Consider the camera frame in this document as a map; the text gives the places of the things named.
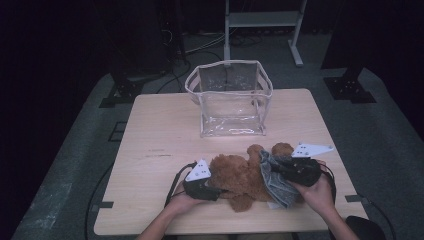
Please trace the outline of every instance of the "gray carpet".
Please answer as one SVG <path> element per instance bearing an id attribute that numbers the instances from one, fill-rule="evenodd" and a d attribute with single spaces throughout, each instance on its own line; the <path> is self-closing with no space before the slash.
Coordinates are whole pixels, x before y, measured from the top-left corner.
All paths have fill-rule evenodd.
<path id="1" fill-rule="evenodd" d="M 377 103 L 352 104 L 347 100 L 333 100 L 323 78 L 341 76 L 344 69 L 320 70 L 330 37 L 300 35 L 298 48 L 304 61 L 302 68 L 294 65 L 287 46 L 289 35 L 264 37 L 260 43 L 249 47 L 233 47 L 231 53 L 233 59 L 259 60 L 276 89 L 309 89 L 357 192 L 383 210 L 393 224 L 397 239 L 421 239 L 424 236 L 423 141 L 388 95 L 381 79 L 366 69 L 359 81 Z M 209 41 L 211 38 L 186 36 L 186 49 Z M 206 51 L 223 56 L 222 45 Z M 182 84 L 197 65 L 219 60 L 205 51 L 189 55 L 187 59 L 191 63 L 189 70 L 182 61 L 177 61 L 173 70 L 175 75 L 183 75 L 179 78 Z M 173 78 L 174 75 L 168 74 L 147 83 L 142 94 L 156 93 Z M 117 122 L 127 121 L 132 107 L 131 104 L 117 104 L 114 108 L 99 108 L 112 86 L 110 75 L 99 80 L 14 239 L 134 239 L 134 236 L 103 237 L 93 233 L 96 205 L 102 199 L 109 178 L 108 169 L 119 148 L 119 142 L 109 141 L 110 134 Z M 160 93 L 179 91 L 180 86 L 172 81 Z M 116 133 L 113 139 L 119 139 L 120 135 Z M 392 239 L 389 225 L 377 208 L 371 204 L 364 207 L 369 218 L 383 228 L 387 239 Z M 300 233 L 299 238 L 329 239 L 329 236 L 327 232 L 310 232 Z"/>

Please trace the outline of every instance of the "wooden table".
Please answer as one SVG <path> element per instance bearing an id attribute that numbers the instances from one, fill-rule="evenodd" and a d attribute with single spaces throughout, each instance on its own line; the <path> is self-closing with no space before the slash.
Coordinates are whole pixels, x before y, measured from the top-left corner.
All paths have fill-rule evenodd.
<path id="1" fill-rule="evenodd" d="M 186 93 L 140 95 L 130 118 L 94 231 L 98 235 L 139 234 L 163 209 L 175 174 L 200 158 L 209 163 L 220 153 L 248 157 L 254 143 L 270 150 L 278 142 L 296 147 L 299 142 L 332 145 L 333 140 L 311 93 L 306 89 L 274 90 L 265 120 L 266 136 L 200 138 L 200 108 Z M 367 218 L 359 202 L 348 203 L 355 189 L 334 151 L 316 156 L 327 162 L 336 177 L 336 207 L 342 217 Z M 306 204 L 290 209 L 270 209 L 255 202 L 246 212 L 235 213 L 227 200 L 200 204 L 176 218 L 167 234 L 302 232 L 326 230 L 324 221 Z"/>

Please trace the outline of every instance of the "teddy bear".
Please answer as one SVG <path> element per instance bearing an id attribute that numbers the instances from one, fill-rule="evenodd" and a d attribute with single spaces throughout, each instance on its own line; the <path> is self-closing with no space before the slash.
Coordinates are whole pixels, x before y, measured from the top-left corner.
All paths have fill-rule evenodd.
<path id="1" fill-rule="evenodd" d="M 227 190 L 220 198 L 228 199 L 235 212 L 247 211 L 254 201 L 272 202 L 261 173 L 261 145 L 253 144 L 247 149 L 249 159 L 238 155 L 220 154 L 212 159 L 209 169 L 209 186 Z M 288 143 L 272 147 L 273 156 L 291 156 L 294 151 Z"/>

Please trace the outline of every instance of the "white shelf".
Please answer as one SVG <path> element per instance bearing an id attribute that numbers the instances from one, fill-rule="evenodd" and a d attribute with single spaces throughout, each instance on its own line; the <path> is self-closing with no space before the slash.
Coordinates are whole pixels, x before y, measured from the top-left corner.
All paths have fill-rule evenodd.
<path id="1" fill-rule="evenodd" d="M 296 26 L 298 11 L 230 13 L 229 27 Z"/>

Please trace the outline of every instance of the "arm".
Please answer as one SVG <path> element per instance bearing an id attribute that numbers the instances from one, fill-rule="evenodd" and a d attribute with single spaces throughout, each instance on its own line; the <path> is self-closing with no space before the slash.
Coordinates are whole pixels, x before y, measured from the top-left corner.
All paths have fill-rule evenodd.
<path id="1" fill-rule="evenodd" d="M 181 182 L 175 190 L 177 194 L 172 197 L 169 204 L 149 224 L 149 226 L 137 237 L 136 240 L 160 240 L 172 220 L 179 214 L 185 213 L 195 205 L 205 200 L 193 199 L 184 193 Z"/>
<path id="2" fill-rule="evenodd" d="M 290 183 L 300 192 L 306 203 L 322 217 L 336 239 L 359 239 L 337 212 L 331 195 L 329 180 L 324 174 L 311 187 Z"/>

